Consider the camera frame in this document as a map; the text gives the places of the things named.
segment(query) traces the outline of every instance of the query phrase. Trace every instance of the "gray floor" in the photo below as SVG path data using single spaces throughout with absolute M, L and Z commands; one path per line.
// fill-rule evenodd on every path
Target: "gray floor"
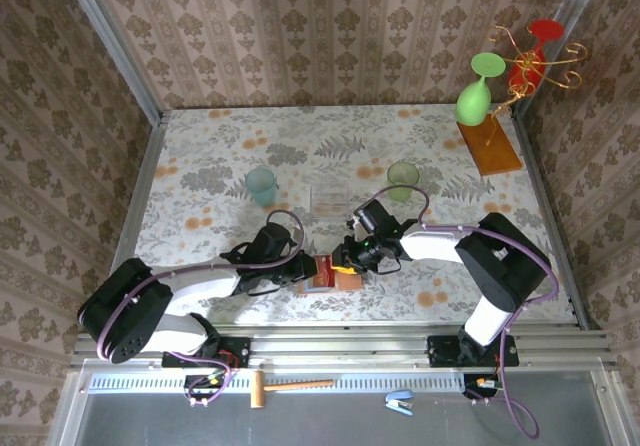
M 244 394 L 191 408 L 180 395 L 109 394 L 89 398 L 76 446 L 608 445 L 586 374 L 512 374 L 512 395 L 540 423 L 536 443 L 502 405 L 471 407 L 419 394 L 413 417 L 383 407 L 383 394 L 267 394 L 262 410 Z M 448 396 L 460 398 L 459 395 Z

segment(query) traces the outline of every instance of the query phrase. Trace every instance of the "hammer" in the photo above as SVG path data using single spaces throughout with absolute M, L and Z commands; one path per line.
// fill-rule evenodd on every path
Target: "hammer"
M 288 391 L 292 389 L 303 388 L 320 388 L 323 386 L 333 386 L 335 381 L 333 379 L 326 379 L 320 381 L 303 381 L 299 383 L 286 383 L 286 384 L 271 384 L 264 385 L 264 371 L 252 371 L 251 376 L 251 407 L 252 408 L 264 408 L 264 393 L 265 391 Z

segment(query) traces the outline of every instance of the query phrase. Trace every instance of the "patterned wallpaper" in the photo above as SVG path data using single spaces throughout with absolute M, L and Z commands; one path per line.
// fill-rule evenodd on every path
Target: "patterned wallpaper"
M 0 445 L 44 444 L 148 134 L 76 0 L 0 0 Z
M 158 104 L 175 109 L 455 102 L 473 55 L 494 47 L 490 25 L 527 46 L 524 26 L 561 0 L 104 2 Z
M 591 50 L 584 86 L 541 89 L 525 119 L 576 281 L 640 418 L 640 0 L 590 0 L 571 40 Z

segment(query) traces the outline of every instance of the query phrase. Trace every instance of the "wooden base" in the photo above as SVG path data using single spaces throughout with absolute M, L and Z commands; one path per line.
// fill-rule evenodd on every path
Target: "wooden base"
M 493 132 L 493 121 L 490 115 L 487 114 L 485 120 L 478 126 L 465 126 L 458 123 L 458 128 L 481 176 L 522 169 L 522 163 L 500 123 L 497 123 L 496 132 L 487 145 L 487 140 L 491 138 Z

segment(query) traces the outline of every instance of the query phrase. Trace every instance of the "floral tablecloth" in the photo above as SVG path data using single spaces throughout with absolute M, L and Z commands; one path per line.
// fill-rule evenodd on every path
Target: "floral tablecloth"
M 354 209 L 386 185 L 398 160 L 420 170 L 431 196 L 426 216 L 438 224 L 476 223 L 489 211 L 508 216 L 553 261 L 538 203 L 525 169 L 482 178 L 462 140 L 452 105 L 349 106 L 174 111 L 156 169 L 136 254 L 147 264 L 204 261 L 253 239 L 266 211 L 253 202 L 244 175 L 266 165 L 277 176 L 277 206 L 296 213 L 312 254 L 330 253 L 349 231 L 343 221 L 310 214 L 312 183 L 348 183 Z M 518 153 L 509 118 L 501 124 Z M 422 198 L 383 200 L 401 222 L 416 217 Z M 289 218 L 274 217 L 292 225 Z M 480 298 L 461 264 L 407 263 L 389 276 L 368 275 L 364 290 L 212 299 L 192 305 L 216 323 L 296 321 L 463 322 Z M 539 291 L 549 290 L 545 280 Z M 522 316 L 574 322 L 562 291 Z

